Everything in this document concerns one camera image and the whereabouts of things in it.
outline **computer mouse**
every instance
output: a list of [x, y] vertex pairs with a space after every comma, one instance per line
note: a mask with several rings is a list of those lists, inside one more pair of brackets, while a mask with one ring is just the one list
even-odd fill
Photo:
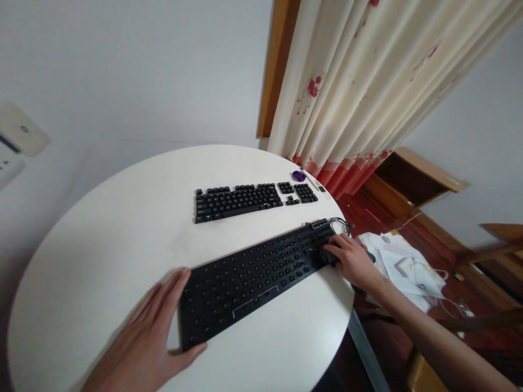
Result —
[[[336, 243], [334, 243], [332, 245], [341, 249], [341, 246]], [[330, 264], [333, 267], [336, 265], [337, 262], [339, 262], [339, 258], [334, 256], [328, 250], [325, 250], [323, 247], [320, 248], [320, 258], [323, 261], [323, 263]]]
[[[334, 243], [332, 245], [341, 249], [341, 246], [339, 246], [336, 243]], [[372, 262], [376, 263], [376, 257], [374, 257], [374, 255], [371, 252], [369, 252], [368, 250], [365, 250], [365, 252], [367, 252], [367, 255], [372, 260]], [[328, 250], [325, 250], [324, 248], [320, 248], [320, 257], [321, 257], [321, 260], [325, 264], [330, 264], [333, 267], [336, 265], [337, 262], [339, 262], [339, 258], [334, 256], [331, 252], [329, 252]]]

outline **left hand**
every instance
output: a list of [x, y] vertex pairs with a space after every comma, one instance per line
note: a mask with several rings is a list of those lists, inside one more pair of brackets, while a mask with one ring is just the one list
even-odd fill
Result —
[[183, 354], [167, 351], [171, 321], [190, 276], [191, 271], [184, 268], [147, 292], [87, 378], [82, 392], [157, 391], [205, 351], [207, 343]]

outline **wooden cabinet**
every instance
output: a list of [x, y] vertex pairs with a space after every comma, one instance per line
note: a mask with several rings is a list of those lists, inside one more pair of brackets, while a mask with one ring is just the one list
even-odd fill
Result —
[[363, 187], [401, 218], [448, 191], [461, 192], [469, 185], [409, 149], [399, 147]]

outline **cable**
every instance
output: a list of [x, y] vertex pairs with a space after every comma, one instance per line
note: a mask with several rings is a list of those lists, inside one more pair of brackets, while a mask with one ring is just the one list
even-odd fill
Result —
[[[433, 202], [436, 202], [436, 201], [440, 201], [440, 200], [443, 200], [444, 198], [446, 198], [448, 195], [450, 195], [450, 192], [447, 192], [445, 193], [442, 197], [440, 197], [439, 199], [436, 199], [436, 200], [433, 200]], [[424, 212], [421, 211], [419, 213], [417, 213], [416, 215], [414, 215], [412, 218], [410, 218], [409, 220], [407, 220], [399, 229], [396, 229], [396, 230], [401, 230], [403, 227], [405, 227], [405, 225], [410, 222], [411, 220], [417, 218], [418, 216], [420, 216], [421, 214], [423, 214]]]
[[[425, 265], [424, 263], [421, 263], [421, 262], [416, 261], [416, 260], [414, 260], [414, 263], [415, 263], [415, 264], [421, 264], [421, 265], [423, 266], [423, 268], [426, 268], [426, 265]], [[443, 280], [447, 280], [448, 277], [449, 277], [448, 272], [445, 271], [444, 269], [432, 269], [432, 270], [433, 270], [433, 271], [438, 271], [438, 272], [445, 272], [446, 275], [445, 275], [444, 278], [442, 278]], [[450, 303], [452, 303], [452, 304], [457, 308], [458, 312], [460, 313], [460, 315], [461, 315], [462, 317], [466, 317], [466, 315], [461, 311], [461, 306], [460, 306], [459, 304], [456, 304], [456, 302], [454, 302], [454, 301], [448, 299], [448, 298], [445, 297], [445, 296], [443, 296], [443, 298], [440, 298], [439, 296], [440, 296], [440, 295], [443, 295], [443, 294], [441, 294], [441, 293], [436, 293], [436, 292], [434, 292], [434, 291], [430, 291], [430, 290], [428, 290], [428, 289], [425, 287], [424, 284], [419, 284], [418, 281], [417, 281], [417, 279], [416, 279], [416, 269], [415, 269], [415, 268], [414, 268], [414, 282], [413, 282], [412, 280], [410, 280], [408, 277], [407, 277], [407, 279], [408, 279], [408, 280], [410, 281], [410, 283], [412, 283], [414, 286], [419, 287], [421, 290], [425, 291], [425, 292], [426, 292], [427, 294], [429, 294], [430, 296], [437, 298], [437, 302], [438, 302], [439, 304], [441, 304], [441, 307], [443, 308], [443, 310], [445, 311], [445, 313], [448, 314], [448, 315], [449, 315], [450, 317], [452, 317], [453, 319], [454, 319], [454, 318], [457, 319], [457, 317], [454, 316], [453, 314], [451, 314], [451, 313], [447, 310], [447, 308], [445, 308], [445, 305], [443, 304], [443, 299], [446, 299], [447, 301], [449, 301]]]
[[416, 215], [414, 215], [412, 218], [410, 218], [409, 220], [407, 220], [400, 228], [396, 229], [396, 230], [401, 230], [403, 227], [405, 227], [405, 225], [410, 222], [411, 220], [414, 220], [416, 219], [418, 216], [420, 216], [421, 214], [423, 214], [423, 211], [422, 212], [419, 212], [417, 213]]
[[332, 230], [334, 230], [333, 223], [338, 223], [342, 227], [342, 232], [346, 233], [348, 236], [350, 236], [350, 229], [352, 229], [354, 227], [353, 224], [347, 223], [345, 221], [345, 219], [343, 219], [343, 218], [336, 217], [336, 218], [328, 219], [328, 221], [329, 221], [329, 224], [331, 225]]

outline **wooden window frame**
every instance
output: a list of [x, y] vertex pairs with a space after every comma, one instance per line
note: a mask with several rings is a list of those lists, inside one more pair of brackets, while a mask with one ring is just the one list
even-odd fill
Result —
[[257, 137], [271, 136], [301, 0], [274, 0]]

